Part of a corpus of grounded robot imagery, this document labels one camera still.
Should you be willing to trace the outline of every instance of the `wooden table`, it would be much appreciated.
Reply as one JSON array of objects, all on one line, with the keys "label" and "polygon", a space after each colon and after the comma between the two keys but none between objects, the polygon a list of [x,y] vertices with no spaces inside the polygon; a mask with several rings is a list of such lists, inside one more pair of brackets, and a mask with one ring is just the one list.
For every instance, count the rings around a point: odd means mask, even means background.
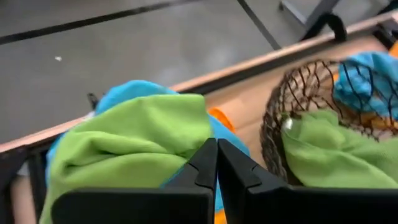
[{"label": "wooden table", "polygon": [[[390,19],[397,20],[398,12],[390,12],[349,26],[347,31],[349,35],[359,33],[362,30],[369,29],[380,22]],[[316,49],[317,46],[328,45],[333,38],[333,34],[321,35],[316,38],[312,38],[291,45],[290,47],[269,53],[267,55],[239,63],[218,72],[209,73],[202,77],[194,78],[187,82],[171,86],[171,89],[184,92],[187,89],[192,89],[204,83],[209,83],[220,78],[235,75],[237,72],[244,71],[258,65],[275,62],[275,60],[278,58],[294,55],[308,49]],[[286,70],[300,65],[304,61],[310,60],[311,58],[345,58],[349,55],[363,51],[387,51],[385,46],[383,46],[380,41],[378,41],[372,35],[355,37],[352,40],[347,40],[341,44],[329,45],[330,47],[325,47],[323,50],[314,50],[317,51],[314,54],[308,54],[306,57],[298,56],[298,58],[291,60],[289,63],[281,67],[268,70],[260,75],[244,79],[240,82],[236,82],[232,85],[228,85],[205,95],[207,107],[212,108],[216,106],[230,118],[237,130],[237,135],[249,147],[251,157],[260,165],[265,167],[264,160],[262,159],[261,155],[261,146],[259,140],[259,128],[262,121],[262,115],[264,114],[265,105],[271,90],[276,86],[276,84],[278,84]],[[58,135],[72,128],[74,125],[79,124],[83,120],[84,117],[77,118],[73,121],[45,129],[38,133],[1,144],[0,152],[4,152],[25,144],[32,144],[33,142],[41,141],[54,135]],[[24,184],[26,185],[26,188],[29,188],[29,182]],[[31,206],[32,203],[27,202],[28,197],[25,195],[26,194],[13,194],[14,201],[17,203],[15,207],[21,208]],[[31,217],[32,213],[29,213],[31,210],[32,209],[28,208],[17,209],[16,213],[18,213],[18,216],[21,217],[21,220],[19,220],[20,223],[32,223],[34,218]]]}]

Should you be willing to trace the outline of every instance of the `orange cloth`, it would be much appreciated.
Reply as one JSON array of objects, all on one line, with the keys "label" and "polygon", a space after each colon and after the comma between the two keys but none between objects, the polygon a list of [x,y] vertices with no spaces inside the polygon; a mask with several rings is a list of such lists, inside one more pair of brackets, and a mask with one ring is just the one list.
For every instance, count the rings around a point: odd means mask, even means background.
[{"label": "orange cloth", "polygon": [[218,108],[212,108],[208,111],[210,115],[215,117],[221,124],[226,126],[232,133],[235,134],[235,128],[232,123],[229,121],[228,117]]},{"label": "orange cloth", "polygon": [[398,57],[398,42],[394,43],[394,45],[389,50],[389,53],[393,57]]},{"label": "orange cloth", "polygon": [[214,224],[226,224],[226,217],[224,209],[217,212],[214,216]]}]

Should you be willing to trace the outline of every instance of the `black line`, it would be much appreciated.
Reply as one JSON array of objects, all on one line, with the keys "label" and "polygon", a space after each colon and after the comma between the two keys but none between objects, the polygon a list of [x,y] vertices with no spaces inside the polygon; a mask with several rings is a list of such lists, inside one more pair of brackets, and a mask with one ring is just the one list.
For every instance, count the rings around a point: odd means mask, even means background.
[{"label": "black line", "polygon": [[115,12],[115,13],[111,13],[111,14],[107,14],[107,15],[103,15],[103,16],[97,16],[97,17],[93,17],[93,18],[89,18],[89,19],[83,19],[83,20],[75,21],[75,22],[68,22],[66,24],[60,24],[60,25],[50,26],[50,27],[46,27],[46,28],[42,28],[42,29],[20,32],[17,34],[5,35],[3,37],[0,37],[0,45],[8,44],[11,42],[16,42],[16,41],[20,41],[20,40],[31,39],[31,38],[35,38],[35,37],[41,37],[43,35],[49,35],[49,34],[54,34],[57,32],[63,32],[63,31],[71,30],[71,29],[84,27],[84,26],[98,24],[100,22],[106,22],[106,21],[110,21],[113,19],[120,19],[120,18],[127,17],[127,16],[134,16],[134,15],[142,14],[145,12],[164,9],[166,7],[171,7],[171,6],[178,6],[181,4],[186,4],[189,2],[195,2],[195,1],[200,1],[200,0],[175,0],[175,1],[169,1],[169,2],[160,2],[157,4],[150,5],[150,6],[137,7],[135,9],[129,9],[129,10],[125,10],[125,11]]},{"label": "black line", "polygon": [[245,0],[238,0],[238,3],[241,5],[245,13],[250,17],[253,21],[254,25],[256,25],[257,29],[259,29],[262,36],[264,36],[268,43],[274,50],[281,49],[278,42],[276,42],[275,38],[271,35],[271,33],[267,30],[264,24],[260,21],[260,19],[256,16],[256,14],[251,10],[250,6],[247,4]]},{"label": "black line", "polygon": [[44,199],[46,194],[44,168],[42,167],[43,160],[40,154],[31,155],[28,160],[30,185],[32,187],[32,196],[35,205],[36,220],[40,219],[44,206]]}]

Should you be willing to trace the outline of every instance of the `wooden surface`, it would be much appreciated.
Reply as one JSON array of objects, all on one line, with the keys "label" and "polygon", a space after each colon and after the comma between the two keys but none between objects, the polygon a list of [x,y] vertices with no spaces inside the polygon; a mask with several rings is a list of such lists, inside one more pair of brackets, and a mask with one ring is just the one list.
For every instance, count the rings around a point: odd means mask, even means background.
[{"label": "wooden surface", "polygon": [[[398,14],[394,14],[393,12],[383,14],[372,19],[360,22],[358,24],[349,26],[347,28],[347,31],[348,33],[351,33],[357,30],[366,29],[368,27],[374,26],[378,22],[388,20],[392,16],[398,17]],[[171,89],[176,91],[184,90],[201,83],[225,77],[234,72],[244,70],[260,63],[268,62],[275,58],[292,54],[299,50],[303,50],[308,47],[324,43],[328,40],[331,40],[332,38],[334,38],[334,35],[332,33],[321,35],[319,37],[291,45],[290,47],[283,48],[270,54],[248,60],[246,62],[237,64],[224,70],[210,73],[202,77],[194,78],[193,80],[180,83],[178,85],[172,86]],[[377,40],[373,39],[373,37],[368,37],[341,44],[339,47],[335,47],[334,49],[328,49],[324,52],[321,52],[320,54],[312,55],[312,57],[316,58],[327,56],[329,58],[342,58],[347,55],[364,50],[385,49]],[[294,62],[294,64],[298,64],[300,62],[303,62],[303,60],[296,61]],[[250,146],[255,160],[257,160],[258,162],[260,161],[257,155],[258,146],[254,145],[256,141],[256,144],[258,144],[258,137],[255,137],[258,132],[256,131],[258,129],[258,124],[256,124],[256,122],[259,122],[258,117],[261,113],[264,112],[265,103],[267,101],[267,97],[269,96],[270,91],[272,90],[272,87],[277,84],[279,78],[283,74],[283,71],[287,70],[294,64],[280,67],[271,72],[267,72],[263,75],[245,80],[241,83],[231,85],[206,96],[209,107],[219,106],[230,118],[232,118],[234,125],[238,128],[238,136],[241,137],[242,140]],[[16,139],[4,144],[0,144],[0,152],[10,150],[24,144],[31,144],[33,142],[63,133],[74,125],[82,122],[83,120],[84,117],[78,118],[73,121],[69,121],[58,126],[43,130],[41,132],[34,133],[29,136],[25,136],[23,138]]]}]

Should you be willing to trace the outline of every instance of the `black clip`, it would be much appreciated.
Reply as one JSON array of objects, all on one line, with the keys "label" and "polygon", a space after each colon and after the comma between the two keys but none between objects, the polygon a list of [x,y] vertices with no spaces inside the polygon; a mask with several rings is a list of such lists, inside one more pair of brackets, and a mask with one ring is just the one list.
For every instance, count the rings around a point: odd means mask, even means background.
[{"label": "black clip", "polygon": [[336,41],[343,42],[347,40],[347,30],[343,21],[340,19],[340,17],[334,15],[333,13],[322,14],[314,23],[314,25],[309,28],[301,40],[307,40],[309,38],[316,37],[326,25],[328,25],[335,33]]},{"label": "black clip", "polygon": [[90,102],[91,109],[95,110],[97,107],[97,104],[99,102],[97,96],[94,93],[88,93],[87,94],[88,101]]}]

